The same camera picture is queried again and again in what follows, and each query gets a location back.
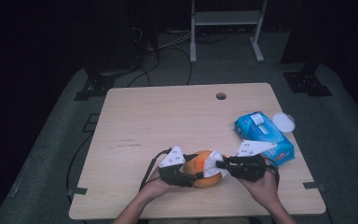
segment blue packaging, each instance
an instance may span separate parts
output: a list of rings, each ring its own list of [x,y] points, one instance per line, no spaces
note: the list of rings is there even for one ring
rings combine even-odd
[[[234,123],[234,131],[241,139],[272,142],[277,146],[263,152],[277,165],[295,158],[295,147],[262,112],[256,111],[239,117]]]

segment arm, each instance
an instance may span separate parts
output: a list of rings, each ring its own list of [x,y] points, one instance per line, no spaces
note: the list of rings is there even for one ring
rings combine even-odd
[[[149,182],[139,191],[112,224],[136,223],[149,203],[173,188],[176,188],[176,186],[171,186],[159,178],[157,168],[150,176]]]
[[[267,209],[278,224],[296,224],[296,221],[281,204],[275,176],[270,169],[267,169],[264,176],[256,182],[238,180],[249,190],[255,201]]]

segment white tissue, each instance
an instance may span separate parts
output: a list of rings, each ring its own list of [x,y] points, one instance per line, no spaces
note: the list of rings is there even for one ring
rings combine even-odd
[[[209,157],[204,161],[204,177],[210,177],[213,175],[217,175],[219,173],[222,174],[222,177],[225,177],[228,174],[228,171],[225,169],[220,169],[216,167],[216,161],[222,161],[223,154],[220,151],[213,151]]]

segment orange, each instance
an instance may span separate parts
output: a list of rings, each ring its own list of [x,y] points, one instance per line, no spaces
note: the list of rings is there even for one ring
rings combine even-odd
[[[203,172],[204,162],[211,153],[212,151],[210,150],[202,150],[196,152],[195,154],[197,154],[198,156],[193,158],[191,161],[185,162],[185,164],[183,165],[183,171],[186,174],[190,175],[195,175],[196,173]],[[222,175],[220,173],[210,177],[198,179],[194,183],[194,187],[201,189],[208,188],[212,185],[217,184],[221,179]]]

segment white tag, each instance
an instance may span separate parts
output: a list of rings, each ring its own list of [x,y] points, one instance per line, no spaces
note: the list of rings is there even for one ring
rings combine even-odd
[[[277,146],[276,143],[259,142],[251,140],[243,140],[240,148],[238,149],[238,157],[251,157],[260,154],[264,151],[273,149]]]
[[[169,167],[185,163],[185,157],[183,157],[182,149],[179,146],[175,146],[167,157],[162,160],[159,167]]]
[[[261,117],[260,114],[253,114],[251,115],[251,119],[253,120],[253,122],[255,123],[255,125],[259,125],[264,123],[264,119],[263,117]]]

